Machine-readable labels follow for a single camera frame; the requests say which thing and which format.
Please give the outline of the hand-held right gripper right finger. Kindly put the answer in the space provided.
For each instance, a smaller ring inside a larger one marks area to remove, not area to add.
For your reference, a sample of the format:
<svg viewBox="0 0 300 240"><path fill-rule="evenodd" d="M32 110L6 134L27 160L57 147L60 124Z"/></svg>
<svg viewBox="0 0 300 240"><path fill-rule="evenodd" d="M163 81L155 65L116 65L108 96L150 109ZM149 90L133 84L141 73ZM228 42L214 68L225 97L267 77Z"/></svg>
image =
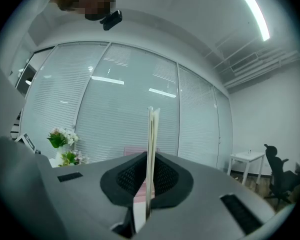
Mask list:
<svg viewBox="0 0 300 240"><path fill-rule="evenodd" d="M162 154L188 170L193 188L178 206L156 209L136 234L138 240L238 240L244 232L221 201L234 194L265 224L274 215L273 208L259 195L225 172L177 156Z"/></svg>

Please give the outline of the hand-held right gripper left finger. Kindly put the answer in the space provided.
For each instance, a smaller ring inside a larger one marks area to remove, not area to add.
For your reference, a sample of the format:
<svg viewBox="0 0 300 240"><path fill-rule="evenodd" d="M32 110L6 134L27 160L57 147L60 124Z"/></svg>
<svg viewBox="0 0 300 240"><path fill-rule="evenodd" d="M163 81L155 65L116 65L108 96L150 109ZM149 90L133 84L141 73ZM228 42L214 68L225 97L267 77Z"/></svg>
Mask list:
<svg viewBox="0 0 300 240"><path fill-rule="evenodd" d="M36 163L49 201L69 240L121 240L112 230L124 222L127 208L114 205L100 187L102 175L134 155L75 166L52 167L44 155Z"/></svg>

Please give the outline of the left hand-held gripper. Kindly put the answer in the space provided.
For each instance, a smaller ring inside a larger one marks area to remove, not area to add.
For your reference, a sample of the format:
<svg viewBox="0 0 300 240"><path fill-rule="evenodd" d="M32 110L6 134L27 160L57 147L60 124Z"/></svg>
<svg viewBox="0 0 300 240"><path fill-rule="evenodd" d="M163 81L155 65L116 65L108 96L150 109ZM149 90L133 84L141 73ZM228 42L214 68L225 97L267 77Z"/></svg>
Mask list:
<svg viewBox="0 0 300 240"><path fill-rule="evenodd" d="M14 140L16 143L21 143L21 144L24 144L26 147L28 147L31 152L33 154L36 153L37 149L36 149L36 146L35 144L33 143L33 141L31 140L31 138L29 137L29 135L27 133L23 133L21 134L18 138L16 138Z"/></svg>

